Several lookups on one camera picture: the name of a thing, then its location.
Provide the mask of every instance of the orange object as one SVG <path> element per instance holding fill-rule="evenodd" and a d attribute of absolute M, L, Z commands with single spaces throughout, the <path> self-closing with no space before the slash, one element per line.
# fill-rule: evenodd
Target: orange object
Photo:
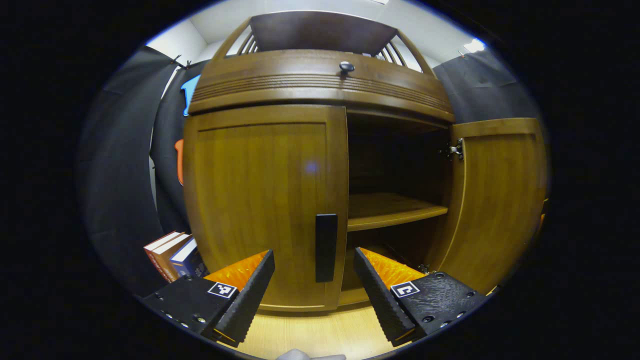
<path fill-rule="evenodd" d="M 542 223 L 545 221 L 545 214 L 540 215 L 540 223 L 538 224 L 538 228 L 536 229 L 536 235 L 540 235 L 540 229 L 542 229 Z"/>
<path fill-rule="evenodd" d="M 237 263 L 233 263 L 225 268 L 222 268 L 214 273 L 211 273 L 204 278 L 211 281 L 222 282 L 223 284 L 232 285 L 238 288 L 238 291 L 242 291 L 246 282 L 249 281 L 249 277 L 255 271 L 255 268 L 260 265 L 260 262 L 267 254 L 267 250 L 252 255 L 246 259 L 240 260 Z"/>
<path fill-rule="evenodd" d="M 178 152 L 178 181 L 180 181 L 180 185 L 184 186 L 184 182 L 182 181 L 182 146 L 184 145 L 184 139 L 180 139 L 175 142 L 173 148 Z"/>
<path fill-rule="evenodd" d="M 364 248 L 360 248 L 362 253 L 367 257 L 373 268 L 385 283 L 387 289 L 392 285 L 401 284 L 403 282 L 420 279 L 426 276 L 425 274 L 414 270 L 409 266 L 398 263 L 395 260 L 391 260 L 386 256 L 382 256 L 373 251 L 369 251 Z"/>

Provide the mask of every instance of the blue object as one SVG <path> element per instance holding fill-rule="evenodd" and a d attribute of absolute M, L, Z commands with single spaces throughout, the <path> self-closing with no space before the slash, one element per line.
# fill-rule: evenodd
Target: blue object
<path fill-rule="evenodd" d="M 196 85 L 198 84 L 198 80 L 200 80 L 200 75 L 187 81 L 186 83 L 182 84 L 182 86 L 180 87 L 180 89 L 184 90 L 184 96 L 186 97 L 186 100 L 187 100 L 187 107 L 184 108 L 184 111 L 182 112 L 184 116 L 189 116 L 189 112 L 188 112 L 189 104 L 191 104 L 191 97 L 193 96 L 193 92 L 196 91 Z"/>
<path fill-rule="evenodd" d="M 209 275 L 207 267 L 202 261 L 198 251 L 198 244 L 193 238 L 184 244 L 170 259 L 171 264 L 178 272 L 179 277 L 189 275 L 192 277 L 205 277 Z"/>

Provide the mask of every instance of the black door handle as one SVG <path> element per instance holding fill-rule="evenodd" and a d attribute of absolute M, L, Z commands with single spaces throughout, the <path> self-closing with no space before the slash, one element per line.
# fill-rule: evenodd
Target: black door handle
<path fill-rule="evenodd" d="M 338 215 L 316 215 L 316 282 L 333 281 Z"/>

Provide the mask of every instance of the wooden shelf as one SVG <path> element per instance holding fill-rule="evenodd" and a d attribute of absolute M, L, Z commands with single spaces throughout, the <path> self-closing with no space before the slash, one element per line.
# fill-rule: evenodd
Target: wooden shelf
<path fill-rule="evenodd" d="M 446 213 L 444 206 L 396 193 L 350 194 L 347 231 L 404 224 Z"/>

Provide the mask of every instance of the gray object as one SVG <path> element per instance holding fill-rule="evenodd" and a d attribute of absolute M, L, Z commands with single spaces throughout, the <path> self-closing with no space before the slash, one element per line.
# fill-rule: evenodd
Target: gray object
<path fill-rule="evenodd" d="M 342 71 L 343 74 L 346 74 L 348 72 L 352 72 L 355 69 L 356 69 L 356 67 L 353 66 L 353 64 L 348 62 L 348 61 L 340 62 L 340 71 Z"/>
<path fill-rule="evenodd" d="M 321 356 L 321 357 L 309 357 L 304 352 L 298 350 L 297 348 L 293 348 L 286 353 L 278 356 L 276 360 L 346 360 L 346 356 L 344 355 L 330 355 L 330 356 Z"/>

